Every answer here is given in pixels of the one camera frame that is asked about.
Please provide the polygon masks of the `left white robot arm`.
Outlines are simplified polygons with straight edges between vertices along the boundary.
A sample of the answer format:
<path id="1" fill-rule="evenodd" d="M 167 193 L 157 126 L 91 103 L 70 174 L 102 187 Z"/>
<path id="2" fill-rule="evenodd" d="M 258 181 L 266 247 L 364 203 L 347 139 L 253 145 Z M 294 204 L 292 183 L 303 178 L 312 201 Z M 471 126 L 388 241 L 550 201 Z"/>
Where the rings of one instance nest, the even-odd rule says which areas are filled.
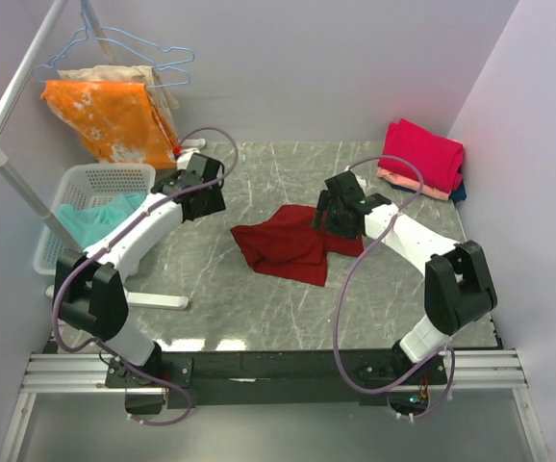
<path id="1" fill-rule="evenodd" d="M 186 221 L 226 209 L 222 186 L 227 172 L 219 160 L 193 153 L 185 168 L 157 183 L 106 238 L 83 252 L 68 250 L 57 262 L 54 324 L 63 321 L 119 354 L 142 387 L 160 380 L 163 364 L 158 345 L 130 318 L 124 282 L 164 236 Z"/>

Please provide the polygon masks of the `dark red t shirt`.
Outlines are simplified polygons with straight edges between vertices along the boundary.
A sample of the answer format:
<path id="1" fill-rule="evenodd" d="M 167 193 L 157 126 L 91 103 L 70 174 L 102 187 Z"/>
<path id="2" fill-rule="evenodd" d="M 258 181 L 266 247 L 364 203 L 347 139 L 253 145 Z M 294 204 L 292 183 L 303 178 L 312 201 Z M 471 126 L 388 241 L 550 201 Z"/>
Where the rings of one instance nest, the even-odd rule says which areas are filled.
<path id="1" fill-rule="evenodd" d="M 329 253 L 357 257 L 363 241 L 349 240 L 312 227 L 316 209 L 287 204 L 268 220 L 230 229 L 243 258 L 253 271 L 323 287 Z"/>

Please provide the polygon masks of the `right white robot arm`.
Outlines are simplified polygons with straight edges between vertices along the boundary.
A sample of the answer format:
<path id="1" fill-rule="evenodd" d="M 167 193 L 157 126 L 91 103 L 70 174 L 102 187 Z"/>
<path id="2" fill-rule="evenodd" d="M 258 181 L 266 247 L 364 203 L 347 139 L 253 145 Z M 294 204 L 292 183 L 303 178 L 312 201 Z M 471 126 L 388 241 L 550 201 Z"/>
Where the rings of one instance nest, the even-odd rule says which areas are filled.
<path id="1" fill-rule="evenodd" d="M 402 383 L 417 382 L 426 372 L 424 357 L 497 306 L 480 244 L 443 237 L 382 194 L 365 194 L 350 170 L 325 181 L 313 227 L 340 238 L 378 241 L 422 274 L 424 315 L 394 345 L 392 372 Z"/>

